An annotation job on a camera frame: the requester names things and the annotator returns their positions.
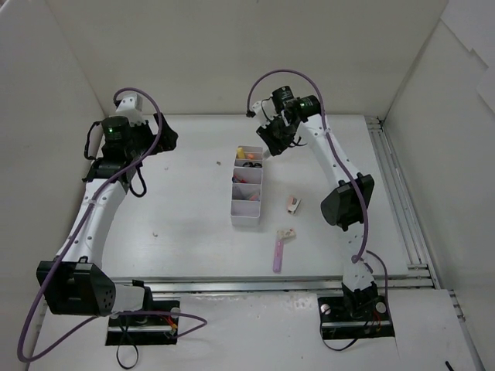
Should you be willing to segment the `black handled scissors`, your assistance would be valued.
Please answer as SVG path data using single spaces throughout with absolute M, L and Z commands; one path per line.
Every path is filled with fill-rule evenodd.
M 242 165 L 243 168 L 263 168 L 263 165 L 261 162 L 245 162 Z

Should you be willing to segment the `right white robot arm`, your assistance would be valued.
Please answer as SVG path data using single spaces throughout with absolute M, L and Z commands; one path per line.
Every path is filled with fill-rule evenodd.
M 290 87 L 283 86 L 269 98 L 253 103 L 247 115 L 258 119 L 258 136 L 271 156 L 297 146 L 300 138 L 323 170 L 329 194 L 320 203 L 320 210 L 323 219 L 336 229 L 344 260 L 342 308 L 351 318 L 362 317 L 378 298 L 373 271 L 366 262 L 373 176 L 363 174 L 350 161 L 313 95 L 295 97 Z

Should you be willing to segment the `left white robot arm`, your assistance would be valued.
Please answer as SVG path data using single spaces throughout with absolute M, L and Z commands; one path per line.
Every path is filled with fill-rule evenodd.
M 53 314 L 104 317 L 126 312 L 140 325 L 152 320 L 155 306 L 150 288 L 141 281 L 116 284 L 101 265 L 115 213 L 126 195 L 134 192 L 132 179 L 142 176 L 142 159 L 176 148 L 178 134 L 164 115 L 153 117 L 159 126 L 156 134 L 147 121 L 133 126 L 124 116 L 99 122 L 104 144 L 83 179 L 85 194 L 76 222 L 56 257 L 40 262 L 36 270 Z

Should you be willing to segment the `red pen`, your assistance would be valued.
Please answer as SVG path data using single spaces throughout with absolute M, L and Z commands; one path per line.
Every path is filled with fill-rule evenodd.
M 244 184 L 248 184 L 248 181 L 242 179 L 242 178 L 239 178 L 237 176 L 233 176 L 232 177 L 232 183 L 244 183 Z

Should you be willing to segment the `yellow highlighter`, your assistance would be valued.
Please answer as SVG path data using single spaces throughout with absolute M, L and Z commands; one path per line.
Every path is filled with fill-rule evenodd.
M 238 147 L 236 153 L 237 153 L 238 159 L 247 159 L 248 158 L 243 147 Z

